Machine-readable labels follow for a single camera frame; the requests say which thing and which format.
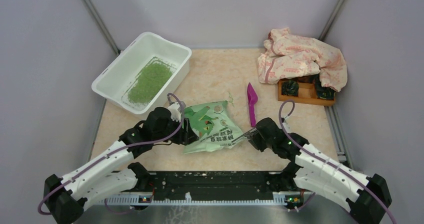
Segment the wooden tray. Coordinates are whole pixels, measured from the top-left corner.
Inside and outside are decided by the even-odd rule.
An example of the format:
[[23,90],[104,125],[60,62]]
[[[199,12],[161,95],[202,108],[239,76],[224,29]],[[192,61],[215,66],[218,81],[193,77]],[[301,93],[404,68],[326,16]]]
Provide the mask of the wooden tray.
[[[278,81],[278,100],[279,101],[287,101],[287,100],[293,100],[295,103],[302,103],[302,104],[311,104],[311,105],[320,105],[320,106],[333,106],[335,104],[336,98],[334,97],[334,100],[322,100],[318,99],[314,87],[314,79],[317,76],[305,76],[305,77],[298,77],[298,78],[292,78],[292,79],[281,79]],[[299,90],[298,90],[298,96],[284,96],[281,94],[282,91],[282,83],[284,81],[288,80],[294,80],[297,81],[299,84]]]

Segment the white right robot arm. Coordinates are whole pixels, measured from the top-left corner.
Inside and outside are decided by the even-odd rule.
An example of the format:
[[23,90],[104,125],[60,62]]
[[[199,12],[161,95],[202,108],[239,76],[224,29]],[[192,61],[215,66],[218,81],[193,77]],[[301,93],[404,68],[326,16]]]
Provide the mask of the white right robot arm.
[[325,155],[306,138],[279,128],[271,118],[260,120],[246,133],[259,150],[271,149],[289,163],[270,184],[290,191],[301,189],[320,195],[343,208],[359,224],[378,224],[392,203],[386,180],[369,177]]

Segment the black bag clip strip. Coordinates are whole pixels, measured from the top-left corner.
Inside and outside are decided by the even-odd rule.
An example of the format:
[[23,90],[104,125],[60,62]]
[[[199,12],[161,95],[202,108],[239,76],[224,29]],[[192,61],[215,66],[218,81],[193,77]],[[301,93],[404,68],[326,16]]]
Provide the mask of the black bag clip strip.
[[237,143],[237,142],[239,142],[239,141],[241,141],[241,140],[244,140],[244,139],[251,140],[251,139],[252,139],[252,137],[253,137],[256,133],[257,133],[257,129],[256,129],[256,128],[252,128],[252,129],[248,130],[247,132],[243,133],[241,136],[239,136],[239,137],[237,137],[237,138],[233,139],[233,140],[231,141],[231,143]]

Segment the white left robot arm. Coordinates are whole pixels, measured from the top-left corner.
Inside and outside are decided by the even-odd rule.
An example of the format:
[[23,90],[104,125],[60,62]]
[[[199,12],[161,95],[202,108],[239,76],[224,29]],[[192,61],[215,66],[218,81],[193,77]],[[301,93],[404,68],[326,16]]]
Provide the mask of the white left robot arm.
[[58,224],[72,224],[93,204],[122,191],[151,191],[149,171],[135,159],[154,144],[188,145],[198,139],[189,116],[177,103],[155,108],[146,120],[126,130],[103,153],[69,174],[44,182],[42,203]]

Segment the dark patterned item left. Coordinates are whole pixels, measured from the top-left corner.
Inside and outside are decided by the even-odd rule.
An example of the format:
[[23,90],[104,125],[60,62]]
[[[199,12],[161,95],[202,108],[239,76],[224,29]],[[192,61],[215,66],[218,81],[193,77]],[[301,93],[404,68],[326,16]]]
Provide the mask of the dark patterned item left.
[[281,85],[281,93],[284,96],[298,96],[299,93],[299,84],[297,81],[288,80],[284,81]]

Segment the dark patterned item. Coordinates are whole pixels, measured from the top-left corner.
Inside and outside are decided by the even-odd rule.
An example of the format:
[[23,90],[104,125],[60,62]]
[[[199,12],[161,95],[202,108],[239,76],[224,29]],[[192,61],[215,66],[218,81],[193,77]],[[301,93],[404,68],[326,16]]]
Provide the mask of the dark patterned item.
[[330,87],[323,87],[319,77],[314,79],[315,93],[318,99],[322,100],[334,100],[335,91]]
[[281,85],[281,93],[284,96],[298,96],[299,93],[299,84],[297,81],[288,80],[284,81]]

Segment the dark patterned item right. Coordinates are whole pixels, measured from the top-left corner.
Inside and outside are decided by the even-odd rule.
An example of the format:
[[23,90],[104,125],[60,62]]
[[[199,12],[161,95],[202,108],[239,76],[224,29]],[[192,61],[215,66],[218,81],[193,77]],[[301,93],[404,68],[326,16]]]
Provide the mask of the dark patterned item right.
[[330,87],[323,87],[319,77],[314,79],[315,93],[318,99],[322,100],[334,100],[335,91]]

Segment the green cat litter bag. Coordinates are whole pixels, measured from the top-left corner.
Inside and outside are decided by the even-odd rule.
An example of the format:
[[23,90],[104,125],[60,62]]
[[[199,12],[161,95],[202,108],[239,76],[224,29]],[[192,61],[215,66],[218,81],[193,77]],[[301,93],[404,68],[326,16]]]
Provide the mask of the green cat litter bag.
[[198,104],[184,109],[191,130],[198,140],[186,145],[184,154],[214,152],[224,148],[231,149],[243,135],[241,128],[228,114],[228,102],[218,101]]

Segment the spilled green litter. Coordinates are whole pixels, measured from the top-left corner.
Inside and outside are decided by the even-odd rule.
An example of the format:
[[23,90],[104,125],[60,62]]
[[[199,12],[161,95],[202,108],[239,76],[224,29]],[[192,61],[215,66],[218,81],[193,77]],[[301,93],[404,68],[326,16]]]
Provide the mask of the spilled green litter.
[[234,105],[234,98],[233,98],[232,94],[231,94],[229,91],[228,91],[227,93],[228,93],[228,103],[229,103],[232,107],[235,107],[235,105]]

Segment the green litter in box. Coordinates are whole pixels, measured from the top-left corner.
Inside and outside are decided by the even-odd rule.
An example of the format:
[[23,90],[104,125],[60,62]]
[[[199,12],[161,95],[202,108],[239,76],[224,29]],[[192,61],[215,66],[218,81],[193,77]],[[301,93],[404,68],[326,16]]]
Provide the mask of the green litter in box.
[[158,57],[153,57],[136,77],[134,86],[127,92],[128,101],[136,105],[150,103],[167,81],[174,68]]

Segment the pink patterned cloth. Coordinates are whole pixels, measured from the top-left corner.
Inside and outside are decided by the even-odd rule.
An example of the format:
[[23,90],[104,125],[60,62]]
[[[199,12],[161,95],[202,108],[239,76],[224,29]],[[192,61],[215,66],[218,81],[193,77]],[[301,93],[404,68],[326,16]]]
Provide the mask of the pink patterned cloth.
[[281,79],[318,75],[322,87],[341,91],[348,81],[347,62],[340,49],[311,37],[272,29],[257,59],[258,80],[276,84]]

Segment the white plastic litter box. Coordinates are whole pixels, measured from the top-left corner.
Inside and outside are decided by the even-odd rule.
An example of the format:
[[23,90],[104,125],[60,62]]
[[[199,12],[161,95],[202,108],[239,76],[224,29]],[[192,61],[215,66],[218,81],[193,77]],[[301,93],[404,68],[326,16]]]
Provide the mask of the white plastic litter box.
[[[92,90],[137,117],[143,117],[167,101],[190,70],[192,50],[171,42],[152,32],[140,34],[92,83]],[[137,75],[153,58],[158,57],[174,68],[172,77],[146,105],[128,101],[128,91],[134,86]]]

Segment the purple plastic scoop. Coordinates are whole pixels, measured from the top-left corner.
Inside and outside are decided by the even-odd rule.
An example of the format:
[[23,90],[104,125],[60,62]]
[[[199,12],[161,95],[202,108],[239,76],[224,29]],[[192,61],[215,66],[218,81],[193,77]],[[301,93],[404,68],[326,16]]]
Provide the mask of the purple plastic scoop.
[[247,85],[246,93],[247,93],[247,101],[248,101],[247,108],[248,108],[250,125],[252,127],[255,127],[257,123],[256,114],[255,114],[255,105],[258,101],[258,96],[250,82]]

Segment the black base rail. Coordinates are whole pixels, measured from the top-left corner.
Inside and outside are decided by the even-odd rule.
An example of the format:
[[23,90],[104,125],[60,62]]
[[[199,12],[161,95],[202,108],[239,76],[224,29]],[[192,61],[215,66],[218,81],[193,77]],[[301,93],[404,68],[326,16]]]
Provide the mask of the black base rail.
[[282,172],[211,171],[150,174],[144,188],[106,199],[109,206],[283,206],[300,208],[311,193],[294,186]]

